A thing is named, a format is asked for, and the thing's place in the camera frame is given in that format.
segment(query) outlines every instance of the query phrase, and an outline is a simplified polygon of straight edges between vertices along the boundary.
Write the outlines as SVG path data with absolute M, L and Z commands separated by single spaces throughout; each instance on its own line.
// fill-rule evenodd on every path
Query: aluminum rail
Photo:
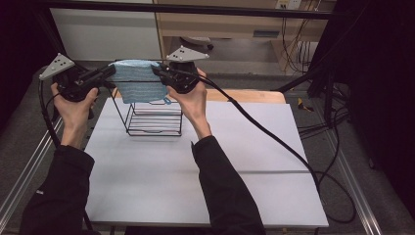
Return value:
M 321 108 L 321 105 L 316 103 L 315 101 L 312 101 L 312 103 L 320 120 L 325 121 L 325 119 L 323 118 L 323 110 Z M 336 144 L 337 144 L 336 134 L 333 129 L 327 130 L 326 134 L 330 141 L 330 147 L 334 154 L 336 151 Z M 346 160 L 346 157 L 342 151 L 342 148 L 339 150 L 339 155 L 337 158 L 337 166 L 339 167 L 339 171 L 343 177 L 343 180 L 346 183 L 348 192 L 350 193 L 351 197 L 353 198 L 355 202 L 357 213 L 360 216 L 360 220 L 363 224 L 364 229 L 366 230 L 366 233 L 369 235 L 381 235 L 382 234 L 381 227 L 379 226 L 375 215 L 370 209 L 369 203 L 367 202 L 366 197 L 364 196 L 363 190 L 361 189 L 359 183 L 357 182 L 357 179 L 354 176 L 354 173 L 351 170 Z
M 54 127 L 55 131 L 58 131 L 61 128 L 62 123 L 62 119 L 59 118 Z M 0 234 L 2 234 L 3 230 L 6 228 L 10 217 L 13 215 L 16 206 L 20 202 L 25 190 L 33 178 L 33 175 L 36 173 L 37 169 L 42 163 L 42 160 L 45 157 L 46 152 L 49 150 L 51 144 L 52 139 L 49 135 L 49 131 L 46 131 L 46 133 L 43 135 L 43 138 L 40 140 L 39 145 L 31 155 L 30 160 L 27 162 L 24 170 L 19 176 L 19 179 L 16 181 L 15 185 L 13 186 L 12 190 L 0 208 Z

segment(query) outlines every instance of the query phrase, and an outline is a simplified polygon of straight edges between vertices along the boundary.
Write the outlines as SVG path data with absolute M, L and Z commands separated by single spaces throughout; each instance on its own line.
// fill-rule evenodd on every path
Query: hand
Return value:
M 54 96 L 59 94 L 57 83 L 52 84 L 51 88 Z M 61 141 L 62 145 L 73 146 L 77 149 L 80 148 L 83 135 L 87 128 L 86 122 L 88 120 L 89 109 L 94 105 L 97 94 L 98 88 L 93 88 L 83 101 L 77 103 L 68 101 L 61 95 L 54 98 L 54 105 L 58 109 L 65 124 Z
M 207 76 L 198 69 L 201 76 Z M 172 87 L 167 86 L 171 98 L 179 102 L 184 116 L 192 123 L 199 139 L 211 135 L 210 126 L 206 117 L 207 90 L 203 82 L 198 82 L 196 87 L 187 94 L 179 94 Z

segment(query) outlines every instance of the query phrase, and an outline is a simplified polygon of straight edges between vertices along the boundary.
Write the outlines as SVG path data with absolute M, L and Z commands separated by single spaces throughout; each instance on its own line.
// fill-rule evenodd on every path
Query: left hand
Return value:
M 54 96 L 59 94 L 57 83 L 52 84 L 51 89 Z M 58 109 L 65 124 L 62 145 L 70 145 L 77 149 L 80 148 L 83 135 L 87 128 L 86 122 L 88 120 L 89 109 L 94 105 L 97 94 L 98 88 L 93 88 L 83 101 L 77 103 L 68 101 L 61 95 L 54 98 L 54 105 Z

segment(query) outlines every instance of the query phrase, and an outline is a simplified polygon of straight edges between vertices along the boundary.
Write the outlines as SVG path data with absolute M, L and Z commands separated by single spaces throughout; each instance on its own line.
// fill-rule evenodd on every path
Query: person's arm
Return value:
M 60 146 L 45 181 L 24 209 L 20 234 L 80 234 L 93 164 L 83 151 Z
M 97 92 L 92 89 L 79 103 L 59 95 L 54 98 L 64 120 L 64 134 L 45 181 L 24 209 L 20 234 L 81 234 L 94 160 L 79 148 Z M 52 93 L 58 94 L 56 83 Z
M 207 91 L 199 82 L 182 95 L 167 87 L 183 114 L 194 126 L 199 142 L 192 146 L 200 169 L 200 182 L 207 202 L 210 224 L 215 234 L 265 234 L 254 198 L 241 176 L 229 162 L 211 134 L 206 118 Z
M 193 146 L 215 234 L 265 234 L 253 196 L 214 136 Z

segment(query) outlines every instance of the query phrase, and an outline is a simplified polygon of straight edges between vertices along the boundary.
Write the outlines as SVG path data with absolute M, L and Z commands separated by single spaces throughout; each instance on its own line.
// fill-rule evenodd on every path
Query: white plastic bracket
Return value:
M 39 79 L 46 80 L 61 71 L 74 67 L 75 63 L 61 53 L 52 61 L 46 70 L 39 75 Z
M 169 61 L 178 63 L 191 62 L 207 58 L 208 54 L 200 53 L 184 46 L 180 46 L 179 49 L 167 56 Z

